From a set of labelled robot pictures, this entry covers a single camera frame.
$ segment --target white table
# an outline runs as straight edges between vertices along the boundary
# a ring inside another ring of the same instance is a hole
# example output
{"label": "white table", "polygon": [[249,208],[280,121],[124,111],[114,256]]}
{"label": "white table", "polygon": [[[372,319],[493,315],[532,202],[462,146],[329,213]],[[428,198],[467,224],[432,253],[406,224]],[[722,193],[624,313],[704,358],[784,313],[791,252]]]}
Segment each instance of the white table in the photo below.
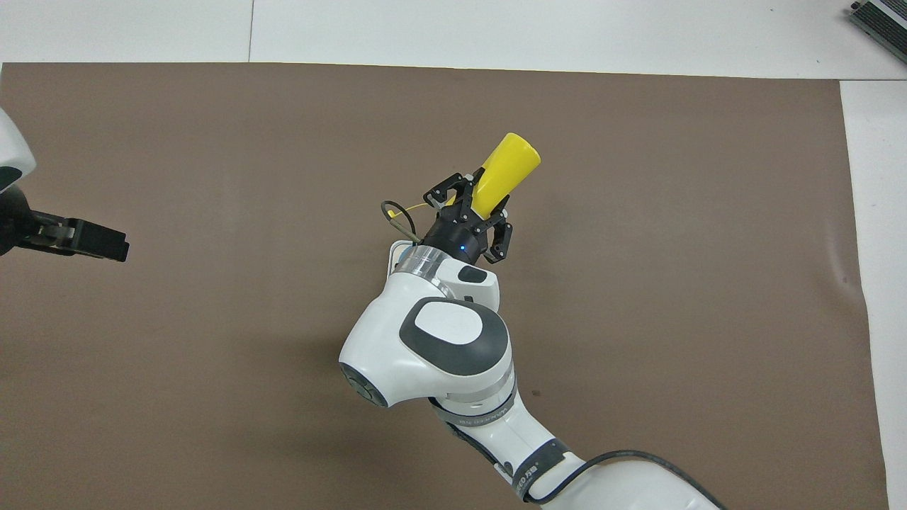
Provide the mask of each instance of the white table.
{"label": "white table", "polygon": [[907,508],[907,65],[849,0],[4,0],[0,62],[307,62],[842,80],[891,508]]}

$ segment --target cable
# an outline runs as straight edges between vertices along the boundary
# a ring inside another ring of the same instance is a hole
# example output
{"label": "cable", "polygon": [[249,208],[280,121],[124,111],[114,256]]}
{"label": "cable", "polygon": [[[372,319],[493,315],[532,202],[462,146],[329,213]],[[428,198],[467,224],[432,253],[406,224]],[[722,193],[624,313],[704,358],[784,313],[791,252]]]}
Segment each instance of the cable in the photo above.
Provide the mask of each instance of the cable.
{"label": "cable", "polygon": [[577,476],[582,475],[582,473],[584,471],[586,471],[587,469],[589,469],[590,467],[595,466],[597,464],[601,464],[602,462],[604,462],[606,460],[610,460],[612,458],[617,458],[617,457],[622,457],[622,456],[635,456],[635,457],[643,458],[643,459],[648,460],[649,462],[654,462],[655,464],[658,464],[659,466],[664,467],[671,473],[679,476],[683,481],[692,485],[692,487],[694,489],[696,489],[697,491],[699,491],[700,494],[705,496],[706,499],[708,499],[708,501],[712,502],[712,505],[717,506],[719,508],[719,510],[727,510],[727,507],[722,505],[721,503],[719,503],[718,500],[713,495],[711,495],[711,493],[709,493],[705,487],[703,487],[702,485],[699,484],[699,482],[694,480],[692,476],[684,473],[679,467],[674,466],[669,461],[661,458],[660,456],[652,455],[652,454],[646,453],[646,452],[640,452],[639,450],[615,450],[613,452],[601,454],[601,455],[591,459],[586,464],[583,464],[582,466],[578,467],[576,469],[576,471],[572,472],[570,474],[570,476],[567,476],[566,478],[564,478],[564,481],[561,482],[561,484],[558,485],[557,487],[554,487],[554,490],[552,490],[550,493],[548,493],[548,495],[546,495],[545,497],[543,497],[541,499],[535,499],[534,497],[530,496],[527,493],[525,501],[527,503],[534,503],[536,505],[544,505],[544,504],[550,502],[555,497],[557,497],[557,495],[560,494],[561,491],[564,490],[564,488],[566,488],[567,485],[570,484],[570,482],[572,482],[574,479],[576,479]]}
{"label": "cable", "polygon": [[[409,221],[409,230],[406,230],[406,228],[404,228],[404,226],[401,225],[399,221],[395,220],[394,216],[391,216],[390,211],[387,210],[388,205],[391,207],[396,207],[398,210],[400,210],[400,212],[397,213],[395,216],[399,216],[400,214],[403,214],[406,217],[406,219]],[[409,240],[411,240],[413,242],[413,244],[415,244],[421,240],[419,238],[418,234],[415,233],[415,222],[413,221],[413,217],[410,216],[409,211],[407,211],[404,206],[400,205],[399,203],[397,203],[395,201],[382,201],[381,202],[381,214],[384,215],[385,219],[387,220],[388,223],[391,224],[391,226],[393,226],[395,229],[402,232],[407,238],[409,238]]]}

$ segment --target yellow cup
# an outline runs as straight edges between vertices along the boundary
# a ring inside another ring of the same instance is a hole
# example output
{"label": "yellow cup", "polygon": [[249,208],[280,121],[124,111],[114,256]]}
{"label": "yellow cup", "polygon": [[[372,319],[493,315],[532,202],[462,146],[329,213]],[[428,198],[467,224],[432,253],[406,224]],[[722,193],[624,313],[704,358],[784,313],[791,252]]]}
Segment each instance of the yellow cup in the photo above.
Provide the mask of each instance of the yellow cup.
{"label": "yellow cup", "polygon": [[541,163],[539,153],[520,135],[508,132],[488,156],[473,191],[473,211],[487,219],[492,209]]}

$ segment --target brown paper backdrop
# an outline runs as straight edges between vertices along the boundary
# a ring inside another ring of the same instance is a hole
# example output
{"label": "brown paper backdrop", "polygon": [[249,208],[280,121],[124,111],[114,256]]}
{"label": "brown paper backdrop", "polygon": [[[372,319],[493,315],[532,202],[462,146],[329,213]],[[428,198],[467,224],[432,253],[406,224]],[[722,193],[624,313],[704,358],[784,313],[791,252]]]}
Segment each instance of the brown paper backdrop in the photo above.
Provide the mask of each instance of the brown paper backdrop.
{"label": "brown paper backdrop", "polygon": [[132,243],[0,260],[3,507],[524,508],[336,367],[396,238],[378,202],[507,131],[542,156],[494,267],[533,414],[730,508],[886,507],[836,82],[8,64],[0,104],[32,207]]}

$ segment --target yellow wire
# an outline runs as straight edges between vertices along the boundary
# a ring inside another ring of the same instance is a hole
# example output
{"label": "yellow wire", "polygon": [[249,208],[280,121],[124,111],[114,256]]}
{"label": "yellow wire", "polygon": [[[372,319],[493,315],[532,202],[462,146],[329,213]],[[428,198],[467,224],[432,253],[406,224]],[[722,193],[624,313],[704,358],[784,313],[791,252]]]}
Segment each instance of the yellow wire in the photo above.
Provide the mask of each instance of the yellow wire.
{"label": "yellow wire", "polygon": [[[416,205],[411,205],[411,206],[407,207],[406,210],[407,210],[407,211],[412,211],[413,209],[415,209],[415,208],[417,208],[417,207],[422,207],[422,206],[424,206],[424,205],[428,205],[428,204],[425,203],[425,202],[417,203]],[[388,214],[388,216],[390,216],[391,218],[396,218],[397,216],[400,216],[400,215],[403,214],[403,213],[402,213],[402,212],[388,211],[387,214]]]}

